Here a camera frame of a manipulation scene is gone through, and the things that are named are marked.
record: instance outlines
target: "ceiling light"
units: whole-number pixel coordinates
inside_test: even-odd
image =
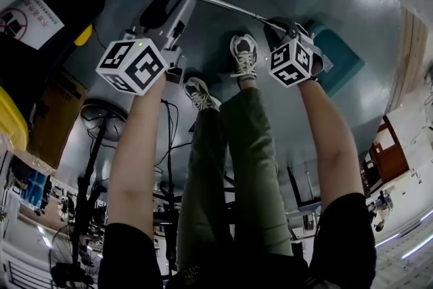
[[[51,242],[45,236],[42,236],[42,238],[43,238],[45,244],[47,245],[47,247],[51,248]]]
[[[398,235],[400,235],[400,234],[395,234],[394,236],[391,236],[390,238],[387,238],[386,240],[384,240],[384,241],[382,241],[382,242],[376,244],[375,247],[377,248],[378,246],[381,246],[381,245],[383,245],[384,243],[387,243],[388,241],[391,241],[393,238],[396,238]]]
[[[427,215],[425,215],[424,217],[421,218],[421,221],[423,221],[425,218],[427,218],[428,216],[430,216],[433,213],[433,210],[431,210],[429,213],[427,213]]]
[[[410,250],[408,253],[406,253],[405,255],[403,255],[401,258],[402,260],[405,260],[407,257],[409,257],[410,255],[412,255],[413,253],[415,253],[417,250],[421,249],[422,247],[424,247],[428,242],[430,242],[431,240],[433,240],[433,235],[431,235],[427,240],[423,241],[422,243],[418,244],[413,250]]]

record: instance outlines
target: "leg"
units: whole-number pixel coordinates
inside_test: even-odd
[[[251,48],[245,47],[245,40]],[[255,88],[256,43],[234,37],[241,92],[221,106],[236,184],[236,244],[242,250],[290,255],[290,233],[277,180],[271,126]]]
[[[180,269],[212,261],[233,243],[225,212],[223,177],[227,142],[221,131],[220,103],[209,96],[206,85],[198,79],[189,79],[185,92],[199,114],[179,216]]]

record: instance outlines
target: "cardboard box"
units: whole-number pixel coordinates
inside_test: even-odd
[[[86,94],[86,88],[65,70],[55,74],[38,103],[27,151],[16,155],[41,173],[54,173]]]

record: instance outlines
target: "yellow object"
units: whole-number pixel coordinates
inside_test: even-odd
[[[93,32],[93,26],[88,26],[78,37],[77,40],[74,41],[75,45],[77,46],[83,46],[87,40],[89,40],[89,37],[92,35]]]
[[[26,150],[27,123],[14,101],[2,87],[0,87],[0,132],[9,138],[13,150]]]

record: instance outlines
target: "warning sign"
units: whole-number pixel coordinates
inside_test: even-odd
[[[64,27],[44,0],[21,0],[0,13],[0,32],[40,49]]]

